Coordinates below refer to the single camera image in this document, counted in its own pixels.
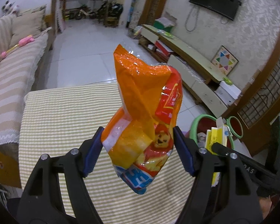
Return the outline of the right hand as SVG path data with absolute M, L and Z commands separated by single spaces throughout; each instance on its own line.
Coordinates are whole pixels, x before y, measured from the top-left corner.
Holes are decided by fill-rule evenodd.
M 260 204 L 260 209 L 262 211 L 262 217 L 263 219 L 265 219 L 271 210 L 271 206 L 272 206 L 271 198 L 259 197 L 259 204 Z

